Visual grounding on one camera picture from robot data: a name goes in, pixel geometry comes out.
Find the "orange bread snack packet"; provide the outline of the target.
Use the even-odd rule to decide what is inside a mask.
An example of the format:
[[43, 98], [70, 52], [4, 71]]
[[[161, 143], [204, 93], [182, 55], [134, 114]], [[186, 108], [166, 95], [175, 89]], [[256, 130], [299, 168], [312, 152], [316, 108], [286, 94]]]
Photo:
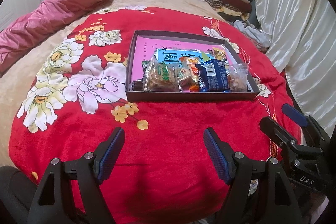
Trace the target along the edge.
[[183, 77], [183, 81], [187, 82], [189, 85], [190, 92], [198, 92], [199, 91], [199, 77], [198, 77], [198, 68], [196, 67], [197, 64], [201, 63], [200, 58], [198, 57], [189, 57], [189, 56], [182, 56], [179, 58], [182, 67], [189, 71], [188, 77]]

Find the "light crumpled cloth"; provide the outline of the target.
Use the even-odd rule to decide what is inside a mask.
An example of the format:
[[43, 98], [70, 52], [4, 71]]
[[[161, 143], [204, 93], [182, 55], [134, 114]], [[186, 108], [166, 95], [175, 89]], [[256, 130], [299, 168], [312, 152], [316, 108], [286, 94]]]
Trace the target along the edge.
[[256, 28], [248, 20], [240, 21], [236, 20], [231, 25], [244, 34], [261, 52], [266, 52], [271, 46], [271, 38], [263, 30]]

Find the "white satin curtain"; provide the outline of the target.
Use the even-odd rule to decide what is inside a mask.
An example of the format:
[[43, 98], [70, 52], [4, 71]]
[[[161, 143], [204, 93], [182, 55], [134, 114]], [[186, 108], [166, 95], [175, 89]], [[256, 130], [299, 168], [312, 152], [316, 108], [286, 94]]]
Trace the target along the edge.
[[300, 109], [332, 135], [335, 127], [335, 11], [328, 0], [256, 0], [271, 36], [266, 53], [285, 72]]

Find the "clear peanut brittle packet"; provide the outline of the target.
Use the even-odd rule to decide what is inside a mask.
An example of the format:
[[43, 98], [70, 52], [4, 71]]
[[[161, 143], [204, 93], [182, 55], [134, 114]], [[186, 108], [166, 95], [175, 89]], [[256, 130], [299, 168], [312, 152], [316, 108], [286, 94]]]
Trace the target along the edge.
[[155, 56], [151, 58], [146, 69], [143, 91], [145, 92], [181, 92], [178, 79], [179, 63], [159, 62]]

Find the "blue cookie packet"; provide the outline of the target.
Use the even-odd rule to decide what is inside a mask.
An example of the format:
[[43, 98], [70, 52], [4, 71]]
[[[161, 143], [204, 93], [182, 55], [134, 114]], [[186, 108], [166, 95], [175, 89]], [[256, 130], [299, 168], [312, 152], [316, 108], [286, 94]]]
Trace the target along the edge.
[[229, 89], [224, 61], [211, 59], [195, 66], [200, 92], [224, 92]]

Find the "dark shallow cardboard box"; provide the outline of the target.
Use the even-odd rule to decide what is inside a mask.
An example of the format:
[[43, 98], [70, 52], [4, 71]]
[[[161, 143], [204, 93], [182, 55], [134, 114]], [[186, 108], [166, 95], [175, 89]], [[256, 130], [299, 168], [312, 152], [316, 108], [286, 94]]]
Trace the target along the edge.
[[[242, 59], [236, 53], [238, 58], [237, 63], [242, 63]], [[232, 100], [254, 100], [259, 94], [259, 89], [253, 77], [247, 76], [248, 92], [127, 92], [127, 99], [130, 102], [211, 102], [211, 101], [232, 101]]]

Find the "red floral blanket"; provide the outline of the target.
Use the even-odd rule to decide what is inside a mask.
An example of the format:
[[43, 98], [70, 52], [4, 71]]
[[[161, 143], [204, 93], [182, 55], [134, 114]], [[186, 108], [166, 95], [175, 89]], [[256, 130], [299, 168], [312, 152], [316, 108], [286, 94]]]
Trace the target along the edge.
[[[126, 65], [137, 30], [227, 39], [248, 63], [260, 93], [251, 101], [131, 102]], [[282, 113], [291, 99], [268, 57], [233, 26], [206, 16], [158, 7], [92, 14], [54, 48], [30, 83], [12, 125], [11, 160], [39, 182], [52, 158], [77, 159], [123, 128], [125, 144], [101, 187], [117, 223], [185, 223], [221, 207], [228, 186], [203, 143], [208, 127], [256, 160], [278, 155], [260, 130], [261, 118], [301, 137]]]

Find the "small round pastry packet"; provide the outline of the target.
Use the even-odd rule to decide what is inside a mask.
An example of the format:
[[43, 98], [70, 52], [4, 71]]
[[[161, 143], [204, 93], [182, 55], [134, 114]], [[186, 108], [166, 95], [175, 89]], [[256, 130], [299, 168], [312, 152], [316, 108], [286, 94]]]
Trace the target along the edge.
[[180, 67], [178, 69], [178, 80], [181, 86], [192, 85], [194, 83], [191, 72], [187, 67]]

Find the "beige bed sheet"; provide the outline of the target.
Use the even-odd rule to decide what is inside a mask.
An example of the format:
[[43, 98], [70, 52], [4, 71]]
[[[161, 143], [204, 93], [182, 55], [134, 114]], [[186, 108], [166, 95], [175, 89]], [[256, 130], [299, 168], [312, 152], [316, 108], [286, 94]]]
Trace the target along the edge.
[[[203, 0], [108, 0], [96, 10], [116, 9], [126, 6], [160, 7], [224, 21]], [[75, 20], [70, 25], [50, 36], [18, 60], [1, 77], [1, 166], [14, 165], [9, 157], [11, 125], [22, 101], [26, 99], [27, 92], [36, 74], [51, 51], [87, 18], [88, 15], [84, 15], [82, 18]]]

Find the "gold yellow snack packet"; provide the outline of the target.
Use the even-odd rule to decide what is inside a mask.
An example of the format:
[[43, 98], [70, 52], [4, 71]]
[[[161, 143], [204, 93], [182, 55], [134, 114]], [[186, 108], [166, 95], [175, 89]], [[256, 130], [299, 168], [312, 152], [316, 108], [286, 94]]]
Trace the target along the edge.
[[215, 59], [223, 61], [225, 67], [229, 66], [229, 62], [228, 62], [225, 50], [220, 49], [220, 48], [213, 48], [213, 56]]

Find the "clear candy packet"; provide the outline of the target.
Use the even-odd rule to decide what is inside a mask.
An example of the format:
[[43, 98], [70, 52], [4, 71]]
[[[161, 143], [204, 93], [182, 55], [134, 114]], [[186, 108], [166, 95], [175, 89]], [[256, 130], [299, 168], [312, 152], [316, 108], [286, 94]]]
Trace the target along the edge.
[[248, 64], [232, 64], [227, 69], [228, 85], [232, 92], [247, 92]]

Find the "green pastry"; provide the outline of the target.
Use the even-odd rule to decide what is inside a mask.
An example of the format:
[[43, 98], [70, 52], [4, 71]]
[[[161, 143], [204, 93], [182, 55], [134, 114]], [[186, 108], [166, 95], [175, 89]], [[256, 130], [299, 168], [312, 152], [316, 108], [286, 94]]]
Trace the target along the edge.
[[214, 59], [213, 55], [211, 55], [210, 53], [205, 53], [203, 51], [201, 51], [201, 56], [202, 56], [203, 62]]

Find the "pink blue book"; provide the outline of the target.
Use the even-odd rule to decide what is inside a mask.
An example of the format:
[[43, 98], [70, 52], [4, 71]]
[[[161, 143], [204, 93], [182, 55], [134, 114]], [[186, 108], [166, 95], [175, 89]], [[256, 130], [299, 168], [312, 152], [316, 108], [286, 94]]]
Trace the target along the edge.
[[155, 56], [159, 62], [179, 63], [181, 67], [180, 57], [198, 57], [202, 61], [201, 51], [213, 55], [213, 48], [225, 50], [229, 65], [237, 63], [236, 52], [227, 39], [181, 32], [136, 31], [129, 49], [126, 91], [135, 92], [131, 90], [131, 82], [141, 78], [143, 60], [151, 60]]

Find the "black green snack packet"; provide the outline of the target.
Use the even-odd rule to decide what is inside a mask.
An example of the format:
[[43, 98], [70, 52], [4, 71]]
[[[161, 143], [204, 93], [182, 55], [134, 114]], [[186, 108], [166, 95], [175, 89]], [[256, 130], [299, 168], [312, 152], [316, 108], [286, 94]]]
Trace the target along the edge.
[[153, 65], [152, 60], [141, 61], [142, 76], [139, 79], [133, 80], [131, 82], [131, 90], [136, 92], [147, 92], [147, 77], [149, 76], [149, 71]]

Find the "pink quilt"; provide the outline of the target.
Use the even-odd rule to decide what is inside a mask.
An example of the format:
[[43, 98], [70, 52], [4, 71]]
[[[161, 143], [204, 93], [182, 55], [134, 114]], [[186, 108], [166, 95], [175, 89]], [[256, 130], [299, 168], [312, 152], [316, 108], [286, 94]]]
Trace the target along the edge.
[[1, 31], [1, 75], [58, 30], [108, 0], [44, 0]]

